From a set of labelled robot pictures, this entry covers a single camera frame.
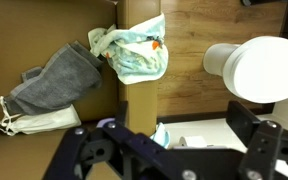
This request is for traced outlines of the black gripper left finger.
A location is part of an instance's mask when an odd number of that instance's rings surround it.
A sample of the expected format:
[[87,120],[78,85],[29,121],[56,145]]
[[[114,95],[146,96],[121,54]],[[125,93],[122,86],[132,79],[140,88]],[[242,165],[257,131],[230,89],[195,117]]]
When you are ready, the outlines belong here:
[[126,127],[128,102],[119,103],[113,119],[89,131],[67,130],[42,180],[86,180],[95,164],[105,162],[122,180],[170,180],[156,155],[164,148]]

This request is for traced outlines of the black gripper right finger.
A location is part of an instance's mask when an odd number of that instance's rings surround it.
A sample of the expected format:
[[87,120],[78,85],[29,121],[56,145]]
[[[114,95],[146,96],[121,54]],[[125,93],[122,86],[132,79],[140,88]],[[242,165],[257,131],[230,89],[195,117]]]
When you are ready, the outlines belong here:
[[272,120],[259,120],[237,101],[228,103],[226,123],[247,148],[238,173],[242,180],[288,180],[277,172],[278,160],[288,166],[288,130]]

